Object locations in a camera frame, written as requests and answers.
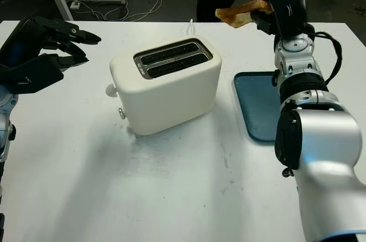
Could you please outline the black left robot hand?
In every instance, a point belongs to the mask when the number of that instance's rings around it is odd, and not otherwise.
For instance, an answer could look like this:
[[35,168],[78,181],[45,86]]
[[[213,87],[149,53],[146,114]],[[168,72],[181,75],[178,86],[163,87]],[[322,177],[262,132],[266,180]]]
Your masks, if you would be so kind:
[[61,19],[26,18],[18,23],[1,46],[1,66],[19,66],[40,55],[42,49],[60,50],[67,54],[62,66],[78,65],[87,60],[77,45],[96,45],[101,38]]

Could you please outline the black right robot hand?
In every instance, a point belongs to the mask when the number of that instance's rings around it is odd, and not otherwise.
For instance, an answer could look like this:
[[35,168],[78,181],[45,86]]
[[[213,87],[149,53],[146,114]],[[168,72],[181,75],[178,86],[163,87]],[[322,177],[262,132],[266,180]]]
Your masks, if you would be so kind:
[[308,23],[305,0],[263,0],[269,4],[270,13],[253,11],[250,16],[257,28],[268,35],[290,40],[301,33],[314,33]]

